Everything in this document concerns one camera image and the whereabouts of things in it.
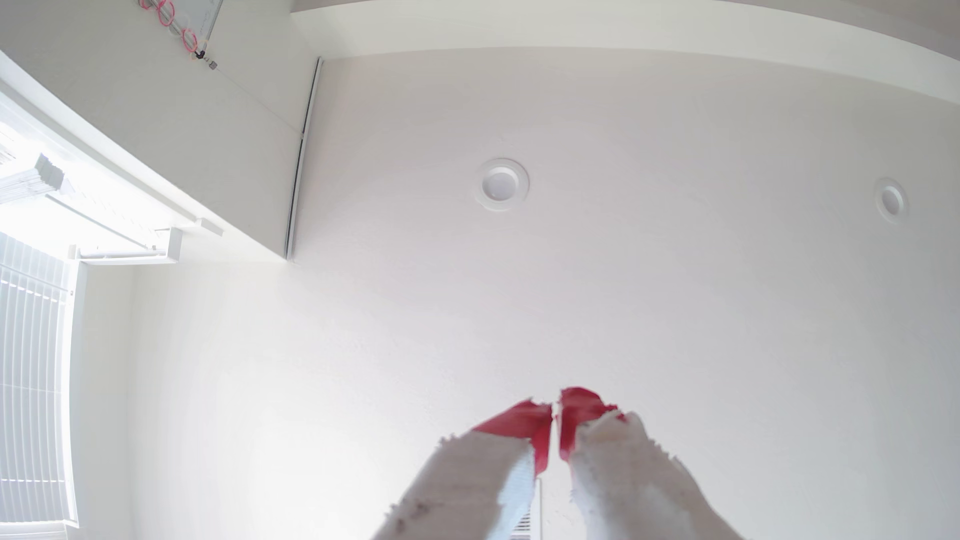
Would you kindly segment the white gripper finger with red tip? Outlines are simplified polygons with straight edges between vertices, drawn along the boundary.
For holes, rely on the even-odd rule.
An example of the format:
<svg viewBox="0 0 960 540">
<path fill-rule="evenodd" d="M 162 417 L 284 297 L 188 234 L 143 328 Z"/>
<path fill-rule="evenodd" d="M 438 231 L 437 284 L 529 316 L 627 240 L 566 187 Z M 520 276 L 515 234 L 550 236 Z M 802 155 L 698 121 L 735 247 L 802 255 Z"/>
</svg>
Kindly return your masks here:
<svg viewBox="0 0 960 540">
<path fill-rule="evenodd" d="M 554 415 L 522 400 L 444 438 L 373 539 L 509 539 L 549 460 Z"/>
<path fill-rule="evenodd" d="M 559 456 L 588 539 L 741 539 L 641 417 L 583 387 L 560 391 Z"/>
</svg>

